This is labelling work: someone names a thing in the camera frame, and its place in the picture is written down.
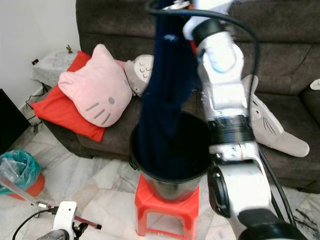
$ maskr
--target black cable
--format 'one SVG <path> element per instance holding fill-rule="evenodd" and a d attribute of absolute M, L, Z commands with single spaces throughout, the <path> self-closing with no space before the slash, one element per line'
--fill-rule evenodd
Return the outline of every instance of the black cable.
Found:
<path fill-rule="evenodd" d="M 42 93 L 41 94 L 38 94 L 38 95 L 31 95 L 29 96 L 28 100 L 25 101 L 25 104 L 27 104 L 31 109 L 34 109 L 28 102 L 30 101 L 31 98 L 33 97 L 40 97 L 40 96 L 43 96 L 46 92 L 48 92 L 48 89 L 47 87 L 45 86 L 44 83 L 41 83 L 42 84 Z"/>
<path fill-rule="evenodd" d="M 30 101 L 30 99 L 32 97 L 40 97 L 40 96 L 43 96 L 45 93 L 48 92 L 48 89 L 46 87 L 46 85 L 44 83 L 41 83 L 42 84 L 42 93 L 41 94 L 38 94 L 38 95 L 31 95 L 29 96 L 29 99 L 27 101 L 25 101 L 25 104 L 27 104 L 31 109 L 34 109 L 28 102 Z M 35 118 L 36 115 L 33 115 L 32 117 L 29 117 L 27 120 L 31 120 L 33 118 Z M 42 120 L 40 120 L 40 122 L 36 123 L 36 124 L 30 124 L 31 127 L 34 127 L 33 129 L 33 132 L 36 134 L 38 132 L 38 126 L 42 123 Z"/>
<path fill-rule="evenodd" d="M 275 213 L 278 216 L 278 218 L 280 218 L 281 220 L 285 220 L 284 216 L 282 215 L 282 213 L 280 211 L 280 208 L 279 208 L 279 206 L 277 204 L 275 196 L 274 196 L 274 194 L 272 192 L 271 192 L 271 203 L 272 203 L 272 206 L 273 206 L 273 208 L 275 210 Z"/>
<path fill-rule="evenodd" d="M 41 211 L 38 211 L 34 214 L 32 214 L 30 217 L 28 217 L 26 220 L 24 220 L 23 223 L 21 223 L 21 225 L 15 230 L 14 234 L 13 234 L 13 237 L 12 237 L 12 240 L 15 240 L 16 239 L 16 236 L 19 232 L 19 230 L 26 224 L 26 222 L 28 222 L 30 219 L 32 219 L 34 216 L 38 215 L 38 214 L 41 214 L 41 213 L 45 213 L 45 212 L 50 212 L 51 210 L 50 209 L 45 209 L 45 210 L 41 210 Z"/>
<path fill-rule="evenodd" d="M 290 223 L 296 227 L 296 221 L 295 221 L 294 215 L 292 214 L 292 211 L 291 211 L 288 199 L 286 197 L 286 194 L 285 194 L 284 190 L 282 189 L 282 186 L 279 184 L 274 171 L 272 171 L 271 166 L 269 164 L 269 161 L 267 160 L 265 154 L 261 151 L 260 148 L 259 148 L 259 155 L 260 155 L 260 158 L 261 158 L 263 164 L 268 169 L 268 172 L 269 172 L 269 174 L 270 174 L 270 176 L 271 176 L 276 188 L 279 191 L 280 197 L 281 197 L 281 199 L 283 201 L 283 205 L 285 207 L 285 211 L 286 211 L 286 214 L 288 215 L 288 219 L 289 219 Z"/>
<path fill-rule="evenodd" d="M 253 43 L 253 63 L 252 63 L 252 69 L 251 69 L 251 80 L 250 80 L 250 88 L 249 88 L 249 96 L 248 96 L 248 117 L 249 119 L 251 119 L 251 96 L 252 96 L 252 87 L 253 87 L 253 82 L 254 82 L 254 77 L 257 73 L 258 70 L 258 65 L 259 65 L 259 58 L 260 58 L 260 45 L 259 45 L 259 40 L 256 36 L 256 34 L 245 24 L 243 24 L 242 22 L 219 12 L 214 12 L 214 11 L 207 11 L 207 10 L 198 10 L 198 9 L 180 9 L 180 10 L 164 10 L 164 9 L 157 9 L 156 6 L 158 5 L 159 0 L 154 0 L 151 1 L 149 3 L 146 4 L 145 6 L 145 10 L 151 14 L 151 15 L 155 15 L 155 16 L 186 16 L 186 17 L 192 17 L 192 16 L 198 16 L 198 17 L 206 17 L 206 18 L 215 18 L 221 21 L 225 21 L 227 23 L 231 23 L 235 26 L 237 26 L 238 28 L 242 29 L 243 31 L 247 32 L 251 39 L 252 39 L 252 43 Z M 271 166 L 269 165 L 268 160 L 265 158 L 265 156 L 263 155 L 262 158 L 262 162 L 264 163 L 265 167 L 267 168 L 269 174 L 272 177 L 272 180 L 274 181 L 274 184 L 276 186 L 276 188 L 278 189 L 281 199 L 283 201 L 285 210 L 288 214 L 288 218 L 291 224 L 293 224 L 294 226 L 296 226 L 296 222 L 295 219 L 293 218 L 293 214 L 290 208 L 290 205 L 288 203 L 287 197 L 282 189 L 282 187 L 280 186 L 275 173 L 273 172 Z M 276 208 L 279 209 L 279 206 L 277 204 L 276 201 L 274 201 L 274 205 L 276 206 Z"/>

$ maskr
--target marble floor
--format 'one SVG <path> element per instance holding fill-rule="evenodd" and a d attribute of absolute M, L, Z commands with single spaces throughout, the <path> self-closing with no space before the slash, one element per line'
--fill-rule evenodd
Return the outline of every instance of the marble floor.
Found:
<path fill-rule="evenodd" d="M 128 162 L 118 159 L 82 158 L 69 152 L 44 125 L 33 136 L 27 130 L 11 147 L 25 149 L 42 166 L 45 187 L 37 196 L 42 201 L 58 205 L 61 201 L 76 201 L 77 214 L 102 225 L 101 230 L 88 227 L 81 240 L 173 240 L 165 235 L 136 233 L 135 192 L 140 173 Z M 320 240 L 320 195 L 298 192 L 285 187 L 298 227 L 309 240 Z M 197 240 L 235 240 L 228 221 L 214 213 L 208 200 L 204 177 L 200 182 Z M 285 210 L 280 204 L 283 215 Z M 11 240 L 16 228 L 37 209 L 26 201 L 0 195 L 0 240 Z M 17 240 L 36 240 L 49 232 L 54 217 L 41 214 L 31 219 L 18 233 Z M 149 227 L 182 234 L 179 219 L 150 214 Z"/>

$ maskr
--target white side table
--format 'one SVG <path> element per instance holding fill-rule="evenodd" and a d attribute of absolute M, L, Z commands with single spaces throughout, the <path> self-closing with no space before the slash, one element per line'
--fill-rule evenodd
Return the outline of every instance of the white side table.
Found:
<path fill-rule="evenodd" d="M 76 56 L 77 53 L 68 53 L 66 50 L 51 52 L 32 66 L 31 78 L 54 87 L 58 83 L 60 74 L 70 67 Z"/>

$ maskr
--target navy blue cloth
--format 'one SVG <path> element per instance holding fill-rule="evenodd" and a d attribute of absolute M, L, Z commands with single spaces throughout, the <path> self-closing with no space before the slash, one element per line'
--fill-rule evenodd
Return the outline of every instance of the navy blue cloth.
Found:
<path fill-rule="evenodd" d="M 165 7 L 171 3 L 163 0 L 160 4 Z M 169 145 L 178 131 L 183 103 L 200 86 L 196 59 L 182 33 L 185 23 L 186 19 L 178 16 L 156 19 L 153 69 L 143 93 L 138 128 L 139 162 L 166 179 L 188 177 L 183 157 L 172 156 Z"/>

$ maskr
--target gray plush toy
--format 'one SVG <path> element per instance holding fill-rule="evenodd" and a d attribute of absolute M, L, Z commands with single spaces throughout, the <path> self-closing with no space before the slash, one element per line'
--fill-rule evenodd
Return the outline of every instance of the gray plush toy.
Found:
<path fill-rule="evenodd" d="M 127 61 L 124 71 L 132 91 L 139 97 L 149 83 L 154 64 L 154 56 L 140 55 L 134 61 Z"/>

